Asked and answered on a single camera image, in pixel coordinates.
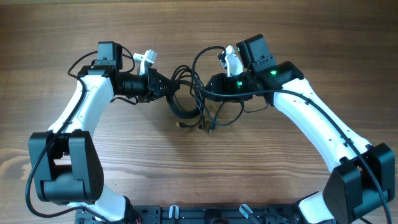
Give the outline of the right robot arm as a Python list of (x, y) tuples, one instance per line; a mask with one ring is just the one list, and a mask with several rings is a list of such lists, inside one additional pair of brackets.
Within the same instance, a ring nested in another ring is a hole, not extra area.
[(351, 223), (379, 207), (391, 220), (395, 156), (386, 144), (373, 145), (349, 128), (292, 62), (276, 62), (261, 34), (220, 48), (218, 60), (223, 72), (204, 87), (205, 98), (242, 103), (262, 96), (303, 132), (330, 171), (322, 191), (295, 204), (302, 223)]

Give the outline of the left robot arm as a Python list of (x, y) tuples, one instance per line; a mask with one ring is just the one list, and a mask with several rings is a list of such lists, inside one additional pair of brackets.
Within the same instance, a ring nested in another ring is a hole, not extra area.
[(132, 54), (115, 42), (98, 44), (96, 59), (75, 75), (76, 90), (61, 116), (47, 131), (29, 138), (29, 210), (35, 189), (39, 200), (63, 205), (66, 212), (80, 210), (94, 222), (142, 222), (127, 197), (105, 186), (93, 134), (110, 102), (148, 103), (177, 90), (153, 68), (156, 56), (153, 50)]

